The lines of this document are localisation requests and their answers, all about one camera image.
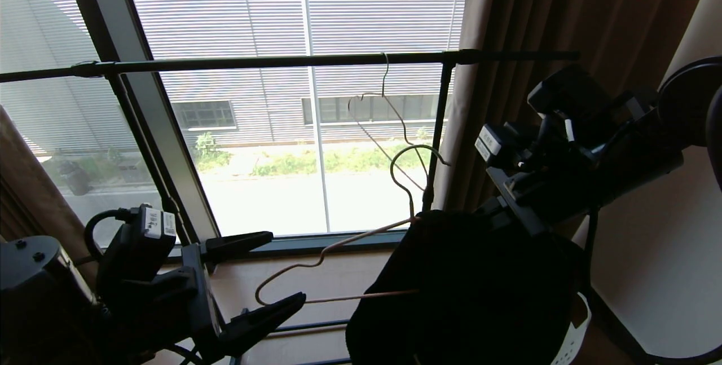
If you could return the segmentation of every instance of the hanger hanging on rod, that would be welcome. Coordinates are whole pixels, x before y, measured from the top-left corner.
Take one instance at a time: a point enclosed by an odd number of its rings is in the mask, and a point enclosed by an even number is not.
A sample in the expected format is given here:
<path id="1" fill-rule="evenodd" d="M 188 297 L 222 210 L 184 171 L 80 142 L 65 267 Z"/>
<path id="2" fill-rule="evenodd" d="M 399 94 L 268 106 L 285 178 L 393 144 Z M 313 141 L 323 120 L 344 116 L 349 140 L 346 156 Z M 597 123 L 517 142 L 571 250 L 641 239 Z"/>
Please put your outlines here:
<path id="1" fill-rule="evenodd" d="M 256 301 L 258 302 L 258 304 L 261 304 L 261 306 L 268 306 L 268 305 L 270 304 L 270 303 L 266 303 L 266 301 L 263 301 L 263 300 L 261 299 L 261 289 L 263 289 L 266 285 L 268 285 L 269 283 L 271 283 L 271 281 L 273 281 L 274 279 L 278 278 L 280 275 L 283 275 L 284 273 L 288 272 L 289 270 L 291 270 L 291 269 L 293 269 L 293 268 L 295 268 L 295 267 L 317 267 L 317 266 L 320 266 L 320 264 L 322 264 L 322 263 L 323 263 L 323 260 L 325 259 L 325 255 L 328 254 L 328 252 L 331 252 L 331 251 L 333 251 L 334 249 L 336 249 L 336 248 L 338 248 L 338 247 L 341 247 L 341 246 L 343 246 L 343 245 L 346 245 L 346 244 L 348 244 L 349 242 L 354 242 L 354 241 L 356 241 L 356 240 L 358 240 L 358 239 L 366 238 L 367 236 L 371 236 L 371 235 L 373 235 L 373 234 L 379 234 L 379 233 L 382 233 L 382 232 L 384 232 L 384 231 L 388 231 L 389 229 L 392 229 L 392 228 L 395 228 L 395 227 L 398 227 L 398 226 L 402 226 L 403 224 L 406 224 L 406 223 L 414 223 L 417 219 L 419 219 L 419 218 L 413 216 L 413 198 L 412 198 L 411 192 L 408 190 L 407 187 L 405 187 L 404 185 L 402 185 L 401 183 L 399 183 L 399 181 L 397 180 L 397 178 L 396 178 L 395 175 L 394 175 L 394 167 L 395 167 L 395 163 L 397 162 L 397 159 L 399 159 L 399 157 L 400 157 L 402 154 L 404 154 L 404 152 L 410 151 L 411 149 L 418 149 L 418 148 L 428 149 L 428 150 L 431 151 L 434 155 L 436 155 L 436 157 L 438 157 L 439 161 L 440 161 L 442 164 L 444 164 L 444 165 L 449 165 L 446 161 L 444 161 L 443 157 L 441 157 L 441 154 L 440 154 L 438 151 L 436 151 L 436 149 L 434 149 L 434 148 L 431 147 L 431 146 L 427 146 L 426 144 L 415 144 L 414 146 L 405 147 L 404 149 L 402 149 L 401 151 L 399 151 L 399 153 L 397 153 L 396 155 L 394 155 L 394 157 L 391 159 L 391 164 L 390 164 L 390 168 L 389 168 L 389 170 L 390 170 L 390 175 L 391 175 L 391 180 L 393 180 L 394 183 L 395 183 L 398 187 L 402 188 L 402 190 L 404 190 L 404 191 L 407 193 L 407 195 L 408 195 L 408 214 L 410 214 L 410 216 L 408 216 L 407 219 L 403 219 L 402 221 L 397 221 L 397 222 L 392 223 L 392 224 L 389 224 L 389 225 L 387 225 L 387 226 L 384 226 L 384 227 L 381 227 L 381 228 L 377 228 L 377 229 L 374 229 L 374 230 L 371 230 L 371 231 L 367 231 L 366 233 L 363 233 L 363 234 L 358 234 L 358 235 L 356 235 L 356 236 L 352 236 L 352 237 L 347 238 L 347 239 L 345 239 L 345 240 L 336 242 L 335 244 L 331 244 L 331 245 L 329 245 L 328 247 L 325 247 L 325 248 L 320 252 L 320 254 L 318 255 L 318 262 L 316 262 L 316 263 L 314 263 L 314 264 L 297 263 L 297 264 L 289 265 L 289 266 L 287 266 L 287 267 L 279 270 L 278 272 L 274 273 L 273 275 L 269 276 L 266 280 L 264 280 L 263 282 L 261 282 L 261 284 L 258 285 L 258 288 L 256 288 Z M 397 296 L 397 295 L 417 293 L 417 292 L 418 292 L 418 290 L 415 289 L 415 290 L 410 290 L 410 291 L 393 291 L 393 292 L 384 292 L 384 293 L 367 293 L 367 294 L 361 294 L 361 295 L 357 295 L 357 296 L 343 296 L 343 297 L 332 297 L 332 298 L 318 298 L 318 299 L 314 299 L 314 300 L 307 300 L 306 303 L 307 303 L 307 304 L 311 304 L 311 303 L 326 303 L 326 302 L 328 302 L 328 301 L 353 300 L 353 299 L 356 299 L 356 298 L 371 298 L 371 297 Z"/>
<path id="2" fill-rule="evenodd" d="M 386 54 L 386 52 L 381 52 L 381 54 L 384 55 L 384 57 L 386 58 L 386 72 L 384 72 L 384 76 L 381 78 L 381 97 L 387 102 L 387 104 L 389 105 L 389 107 L 391 108 L 391 110 L 394 111 L 394 113 L 395 113 L 395 115 L 397 116 L 397 118 L 399 118 L 400 123 L 402 123 L 402 128 L 404 129 L 404 142 L 407 143 L 409 146 L 412 146 L 413 143 L 408 140 L 407 126 L 406 126 L 406 123 L 404 122 L 404 119 L 402 118 L 402 115 L 400 115 L 400 113 L 399 113 L 399 111 L 397 110 L 397 108 L 395 108 L 394 105 L 390 102 L 389 98 L 386 97 L 386 77 L 389 75 L 389 65 L 390 65 L 390 63 L 389 63 L 389 55 Z M 361 122 L 358 120 L 358 118 L 356 118 L 356 115 L 355 115 L 354 112 L 351 110 L 351 101 L 354 100 L 354 98 L 358 98 L 359 101 L 363 101 L 363 98 L 364 98 L 364 96 L 366 96 L 366 95 L 378 95 L 378 94 L 377 94 L 377 93 L 363 93 L 362 95 L 356 95 L 356 96 L 354 96 L 354 97 L 351 97 L 351 98 L 349 98 L 348 102 L 346 103 L 346 110 L 348 110 L 348 113 L 351 115 L 351 117 L 354 119 L 354 121 L 356 121 L 356 125 L 358 125 L 359 128 L 361 128 L 361 131 L 363 131 L 363 133 L 366 134 L 366 136 L 369 137 L 369 139 L 371 139 L 371 141 L 376 145 L 376 147 L 377 147 L 377 148 L 384 154 L 384 156 L 386 156 L 386 158 L 389 159 L 389 161 L 390 161 L 390 160 L 391 160 L 391 157 L 390 157 L 389 154 L 386 152 L 386 150 L 381 146 L 381 144 L 379 144 L 379 143 L 376 141 L 376 139 L 374 139 L 373 136 L 371 136 L 371 134 L 366 130 L 366 128 L 364 128 L 364 126 L 361 125 Z M 426 176 L 426 182 L 428 182 L 429 172 L 428 172 L 428 170 L 426 169 L 426 164 L 424 164 L 424 159 L 423 159 L 423 157 L 421 157 L 421 154 L 419 153 L 419 150 L 418 150 L 418 149 L 414 149 L 414 151 L 416 152 L 416 155 L 417 155 L 417 157 L 419 158 L 419 162 L 421 162 L 421 166 L 422 166 L 423 169 L 424 169 L 424 175 Z M 421 191 L 423 192 L 424 188 L 421 187 L 417 182 L 415 182 L 415 180 L 413 180 L 406 172 L 404 172 L 403 169 L 399 168 L 399 171 L 402 172 L 402 174 L 404 174 L 405 177 L 408 178 L 408 180 L 410 180 L 410 181 L 413 183 L 414 186 L 416 186 L 419 190 L 421 190 Z"/>

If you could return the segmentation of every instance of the black garment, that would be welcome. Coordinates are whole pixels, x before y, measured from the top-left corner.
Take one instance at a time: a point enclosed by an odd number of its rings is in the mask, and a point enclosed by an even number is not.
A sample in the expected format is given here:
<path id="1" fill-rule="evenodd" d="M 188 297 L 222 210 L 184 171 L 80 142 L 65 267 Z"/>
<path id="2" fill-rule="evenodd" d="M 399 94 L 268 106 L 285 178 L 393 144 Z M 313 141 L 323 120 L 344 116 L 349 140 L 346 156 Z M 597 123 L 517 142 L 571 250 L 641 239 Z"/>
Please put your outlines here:
<path id="1" fill-rule="evenodd" d="M 549 365 L 570 322 L 583 265 L 575 244 L 532 239 L 518 223 L 490 231 L 488 216 L 420 213 L 346 329 L 354 365 Z"/>

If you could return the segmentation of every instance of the corrugated metal wall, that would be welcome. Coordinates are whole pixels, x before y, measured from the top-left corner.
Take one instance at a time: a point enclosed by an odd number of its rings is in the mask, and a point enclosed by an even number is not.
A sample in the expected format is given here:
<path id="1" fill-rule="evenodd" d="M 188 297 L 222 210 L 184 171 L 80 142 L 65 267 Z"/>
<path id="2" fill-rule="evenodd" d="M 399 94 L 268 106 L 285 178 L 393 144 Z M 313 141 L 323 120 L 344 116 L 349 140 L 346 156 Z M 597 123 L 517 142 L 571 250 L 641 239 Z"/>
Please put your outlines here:
<path id="1" fill-rule="evenodd" d="M 156 59 L 294 56 L 306 54 L 307 45 L 313 54 L 455 49 L 464 5 L 464 0 L 309 0 L 307 42 L 302 0 L 134 1 Z M 15 7 L 3 8 L 3 71 L 97 59 L 74 0 L 6 2 Z M 27 61 L 18 60 L 23 51 Z M 438 94 L 440 73 L 439 65 L 394 65 L 386 93 Z M 316 68 L 316 89 L 322 97 L 378 93 L 382 75 L 382 66 Z M 230 101 L 237 128 L 212 131 L 224 146 L 314 139 L 312 128 L 303 124 L 301 98 L 310 95 L 305 68 L 168 72 L 162 80 L 172 102 Z M 3 85 L 2 96 L 21 132 L 44 151 L 134 147 L 103 80 Z M 410 134 L 420 126 L 431 132 L 433 123 L 410 124 Z M 381 138 L 402 132 L 394 123 L 370 124 L 368 130 Z M 199 134 L 203 131 L 186 131 L 186 141 L 192 144 Z M 353 124 L 324 125 L 322 137 L 363 139 L 364 134 Z"/>

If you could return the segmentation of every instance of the clothing rack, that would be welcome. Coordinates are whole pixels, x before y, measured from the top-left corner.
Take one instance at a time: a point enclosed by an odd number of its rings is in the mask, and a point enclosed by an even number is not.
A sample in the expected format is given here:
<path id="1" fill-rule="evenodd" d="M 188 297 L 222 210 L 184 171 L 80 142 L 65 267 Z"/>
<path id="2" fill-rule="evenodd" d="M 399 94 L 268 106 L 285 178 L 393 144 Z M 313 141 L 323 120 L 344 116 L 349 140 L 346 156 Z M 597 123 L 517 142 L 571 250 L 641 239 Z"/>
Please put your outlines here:
<path id="1" fill-rule="evenodd" d="M 105 77 L 111 83 L 121 108 L 130 113 L 129 125 L 138 142 L 144 159 L 152 155 L 146 140 L 145 124 L 141 113 L 136 113 L 128 95 L 126 83 L 121 79 L 122 74 L 134 72 L 178 72 L 209 69 L 255 69 L 272 67 L 323 67 L 323 66 L 351 66 L 370 64 L 432 64 L 441 63 L 441 82 L 439 99 L 436 107 L 436 121 L 432 146 L 438 149 L 441 145 L 441 131 L 443 128 L 444 113 L 448 100 L 451 74 L 457 64 L 477 64 L 483 61 L 575 61 L 579 59 L 578 51 L 480 51 L 477 49 L 461 49 L 460 51 L 405 53 L 405 54 L 348 54 L 324 56 L 285 56 L 285 57 L 256 57 L 256 58 L 225 58 L 225 59 L 178 59 L 178 60 L 152 60 L 152 61 L 87 61 L 71 67 L 59 69 L 42 69 L 28 72 L 11 72 L 0 74 L 0 83 L 19 82 L 23 80 L 46 79 L 52 77 Z M 429 164 L 428 181 L 423 194 L 423 211 L 430 210 L 434 200 L 433 183 L 436 176 L 438 159 L 432 153 Z M 167 195 L 165 186 L 158 186 L 161 196 Z M 344 326 L 348 320 L 331 322 L 315 322 L 298 324 L 297 326 L 278 327 L 272 333 L 303 331 L 304 329 L 318 329 L 324 327 Z M 240 358 L 233 358 L 231 364 L 240 363 Z M 350 358 L 324 360 L 323 362 L 302 363 L 299 365 L 337 365 L 351 363 Z"/>

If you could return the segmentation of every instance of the beige curtain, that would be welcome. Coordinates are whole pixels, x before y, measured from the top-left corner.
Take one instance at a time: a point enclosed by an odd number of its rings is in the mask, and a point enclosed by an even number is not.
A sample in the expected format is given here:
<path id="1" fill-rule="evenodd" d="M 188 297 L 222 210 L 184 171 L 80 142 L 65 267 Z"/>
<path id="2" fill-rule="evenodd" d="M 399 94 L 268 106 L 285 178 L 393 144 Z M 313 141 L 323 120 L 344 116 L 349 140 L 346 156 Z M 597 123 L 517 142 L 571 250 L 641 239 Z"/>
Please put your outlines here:
<path id="1" fill-rule="evenodd" d="M 658 87 L 698 0 L 466 0 L 461 48 L 579 50 L 610 95 Z M 529 90 L 563 62 L 459 66 L 439 165 L 434 208 L 473 210 L 495 192 L 474 148 L 484 123 L 532 122 Z"/>
<path id="2" fill-rule="evenodd" d="M 89 255 L 83 241 L 83 224 L 55 187 L 0 106 L 0 234 L 7 241 L 26 236 L 55 237 L 73 260 Z M 98 264 L 79 268 L 95 288 Z"/>

